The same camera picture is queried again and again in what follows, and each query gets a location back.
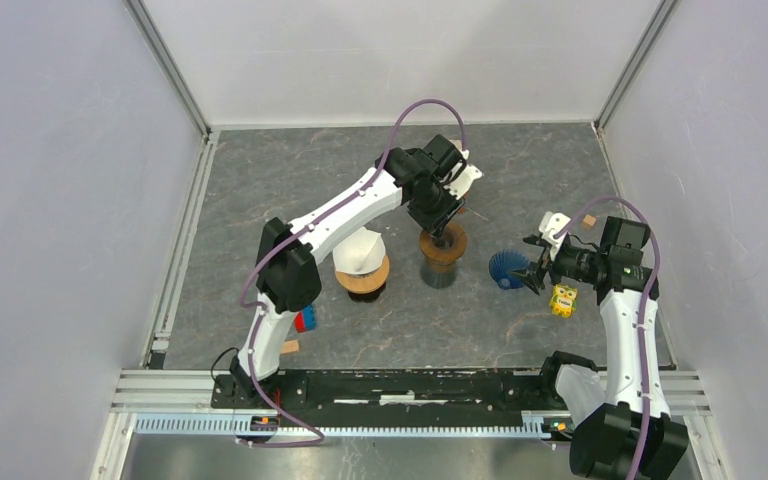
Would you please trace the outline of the white paper coffee filter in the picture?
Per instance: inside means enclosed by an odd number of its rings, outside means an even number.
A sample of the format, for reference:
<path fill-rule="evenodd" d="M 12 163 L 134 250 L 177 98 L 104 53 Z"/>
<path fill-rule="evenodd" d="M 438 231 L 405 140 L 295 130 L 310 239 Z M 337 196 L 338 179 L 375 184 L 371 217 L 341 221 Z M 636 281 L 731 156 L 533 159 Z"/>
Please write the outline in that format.
<path fill-rule="evenodd" d="M 335 271 L 352 276 L 368 275 L 378 270 L 386 256 L 382 235 L 360 227 L 332 251 Z"/>

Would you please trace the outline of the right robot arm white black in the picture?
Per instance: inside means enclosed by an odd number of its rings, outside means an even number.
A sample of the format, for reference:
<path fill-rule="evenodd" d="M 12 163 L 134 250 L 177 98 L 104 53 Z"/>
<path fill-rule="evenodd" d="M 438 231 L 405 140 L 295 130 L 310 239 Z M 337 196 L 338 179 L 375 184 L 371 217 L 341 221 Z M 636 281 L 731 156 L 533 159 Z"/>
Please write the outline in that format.
<path fill-rule="evenodd" d="M 652 239 L 641 222 L 609 217 L 596 247 L 574 246 L 564 229 L 571 220 L 546 213 L 525 243 L 539 259 L 513 276 L 535 293 L 553 285 L 554 314 L 573 300 L 563 280 L 590 285 L 606 332 L 607 377 L 586 359 L 557 352 L 537 382 L 540 400 L 567 407 L 573 422 L 569 465 L 588 479 L 667 479 L 689 446 L 687 428 L 673 420 L 657 359 L 657 274 L 643 266 Z"/>

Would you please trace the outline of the dark wooden ring holder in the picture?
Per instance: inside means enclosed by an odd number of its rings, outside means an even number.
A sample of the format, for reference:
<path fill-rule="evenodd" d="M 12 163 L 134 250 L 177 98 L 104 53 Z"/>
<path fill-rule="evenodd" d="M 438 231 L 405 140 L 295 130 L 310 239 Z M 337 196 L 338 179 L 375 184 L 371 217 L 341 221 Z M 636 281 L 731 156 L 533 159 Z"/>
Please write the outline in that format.
<path fill-rule="evenodd" d="M 419 248 L 426 263 L 438 270 L 453 268 L 467 246 L 467 234 L 456 221 L 450 222 L 438 236 L 427 231 L 422 231 L 419 236 Z"/>

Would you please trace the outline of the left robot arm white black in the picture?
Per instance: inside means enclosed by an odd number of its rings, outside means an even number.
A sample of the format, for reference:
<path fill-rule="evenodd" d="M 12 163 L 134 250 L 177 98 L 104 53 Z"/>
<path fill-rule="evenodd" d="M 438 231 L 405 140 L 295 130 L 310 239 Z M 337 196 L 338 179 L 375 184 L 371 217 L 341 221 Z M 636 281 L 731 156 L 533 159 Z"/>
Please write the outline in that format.
<path fill-rule="evenodd" d="M 270 376 L 279 369 L 283 342 L 296 314 L 321 293 L 319 266 L 339 244 L 400 207 L 424 232 L 438 237 L 482 176 L 468 150 L 436 135 L 421 148 L 385 150 L 358 181 L 316 210 L 290 222 L 269 220 L 244 284 L 257 294 L 241 302 L 254 309 L 255 317 L 230 367 L 238 397 L 255 408 L 272 399 Z"/>

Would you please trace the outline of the grey glass carafe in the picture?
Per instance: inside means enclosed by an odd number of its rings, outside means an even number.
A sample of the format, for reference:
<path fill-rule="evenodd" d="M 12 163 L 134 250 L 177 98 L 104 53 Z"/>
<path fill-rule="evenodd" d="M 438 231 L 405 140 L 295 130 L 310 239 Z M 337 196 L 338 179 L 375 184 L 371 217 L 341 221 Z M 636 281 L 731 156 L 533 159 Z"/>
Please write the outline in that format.
<path fill-rule="evenodd" d="M 434 289 L 449 288 L 457 278 L 457 264 L 434 264 L 425 262 L 420 267 L 420 278 Z"/>

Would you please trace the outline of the light wooden ring holder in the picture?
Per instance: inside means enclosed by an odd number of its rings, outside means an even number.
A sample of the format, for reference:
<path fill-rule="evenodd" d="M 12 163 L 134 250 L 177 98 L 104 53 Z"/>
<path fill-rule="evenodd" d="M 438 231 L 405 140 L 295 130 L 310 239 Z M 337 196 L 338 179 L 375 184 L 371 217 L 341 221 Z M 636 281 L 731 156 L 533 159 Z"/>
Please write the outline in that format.
<path fill-rule="evenodd" d="M 371 294 L 379 290 L 387 281 L 390 273 L 390 259 L 385 255 L 378 269 L 371 273 L 358 275 L 340 271 L 335 272 L 337 282 L 353 294 Z"/>

